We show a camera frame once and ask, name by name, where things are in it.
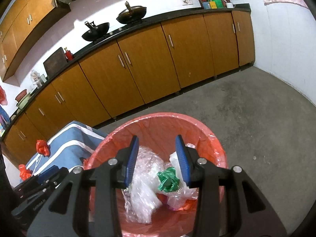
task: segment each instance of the bolt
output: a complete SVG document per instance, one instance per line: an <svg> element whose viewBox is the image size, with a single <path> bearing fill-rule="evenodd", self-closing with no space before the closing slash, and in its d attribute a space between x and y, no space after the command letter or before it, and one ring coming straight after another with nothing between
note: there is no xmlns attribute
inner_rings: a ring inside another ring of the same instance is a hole
<svg viewBox="0 0 316 237"><path fill-rule="evenodd" d="M108 160L109 165L113 166L116 165L118 160L116 158L111 158Z"/></svg>
<svg viewBox="0 0 316 237"><path fill-rule="evenodd" d="M242 168L239 167L239 166L235 166L233 167L233 170L236 172L236 173L240 173L242 171Z"/></svg>
<svg viewBox="0 0 316 237"><path fill-rule="evenodd" d="M82 167L77 166L77 167L75 167L75 168L72 170L72 172L74 172L75 174L79 174L79 173L81 173L82 170L83 170Z"/></svg>
<svg viewBox="0 0 316 237"><path fill-rule="evenodd" d="M197 160L197 162L200 164L200 165L205 165L207 163L207 160L205 158L199 158Z"/></svg>

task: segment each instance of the trash can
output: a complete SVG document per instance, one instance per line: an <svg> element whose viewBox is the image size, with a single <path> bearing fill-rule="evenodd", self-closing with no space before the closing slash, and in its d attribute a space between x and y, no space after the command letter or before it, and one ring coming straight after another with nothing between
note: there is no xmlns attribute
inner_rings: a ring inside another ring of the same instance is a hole
<svg viewBox="0 0 316 237"><path fill-rule="evenodd" d="M129 146L133 135L138 136L140 146L152 149L164 161L169 161L170 154L175 151L175 138L178 134L182 135L184 143L196 146L200 157L208 159L216 166L227 168L226 154L219 140L207 126L187 115L161 112L135 118L116 128L99 144L85 169L95 168L109 158L115 157L119 149ZM222 200L224 188L220 187L219 192ZM117 190L123 236L179 237L193 229L196 204L183 211L171 211L164 205L152 214L152 223L148 225L127 222L124 204L122 191ZM93 189L90 195L90 210L94 213Z"/></svg>

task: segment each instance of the countertop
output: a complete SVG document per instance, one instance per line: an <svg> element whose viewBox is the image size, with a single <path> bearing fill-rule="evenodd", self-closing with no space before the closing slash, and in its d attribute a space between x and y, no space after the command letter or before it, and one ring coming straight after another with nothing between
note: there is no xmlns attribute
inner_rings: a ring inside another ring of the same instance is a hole
<svg viewBox="0 0 316 237"><path fill-rule="evenodd" d="M15 121L19 118L21 114L24 113L24 111L28 108L28 106L31 104L33 99L48 85L51 81L53 81L57 76L59 76L64 70L78 62L80 59L88 55L89 53L95 51L97 48L115 40L119 37L125 36L129 33L132 33L136 30L160 23L165 20L171 20L174 18L189 16L189 15L195 15L195 14L206 14L206 13L219 13L219 12L228 12L228 11L247 11L251 12L249 3L244 4L236 4L235 8L220 8L220 9L201 9L201 8L190 8L190 9L184 9L184 10L178 10L178 11L170 11L162 14L158 14L155 16L151 16L145 19L142 19L142 21L134 25L130 28L127 28L124 31L119 32L118 34L112 35L104 40L101 40L99 42L91 42L84 48L80 49L78 52L74 54L74 59L72 61L69 61L64 67L62 67L56 74L54 74L51 78L49 78L42 87L38 88L34 94L31 96L27 104L24 106L24 108L16 115L16 117L10 122L10 125L6 128L4 134L1 136L0 141L3 141L6 134L9 132L12 125L14 125Z"/></svg>

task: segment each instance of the crumpled green plastic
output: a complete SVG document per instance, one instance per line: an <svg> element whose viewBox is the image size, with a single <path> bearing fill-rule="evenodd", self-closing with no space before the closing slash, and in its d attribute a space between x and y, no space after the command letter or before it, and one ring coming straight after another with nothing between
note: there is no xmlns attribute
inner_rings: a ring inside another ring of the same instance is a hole
<svg viewBox="0 0 316 237"><path fill-rule="evenodd" d="M179 189L180 180L176 177L174 167L168 167L163 172L158 172L157 175L160 180L160 185L158 186L159 191L172 192Z"/></svg>

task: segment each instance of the gray floor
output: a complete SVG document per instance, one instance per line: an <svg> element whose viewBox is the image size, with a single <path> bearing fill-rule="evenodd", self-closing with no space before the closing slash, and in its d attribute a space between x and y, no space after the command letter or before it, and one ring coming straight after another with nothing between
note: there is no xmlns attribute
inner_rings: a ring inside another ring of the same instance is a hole
<svg viewBox="0 0 316 237"><path fill-rule="evenodd" d="M110 133L135 117L177 112L207 125L272 204L288 233L316 199L316 107L295 89L250 67L157 104L101 130Z"/></svg>

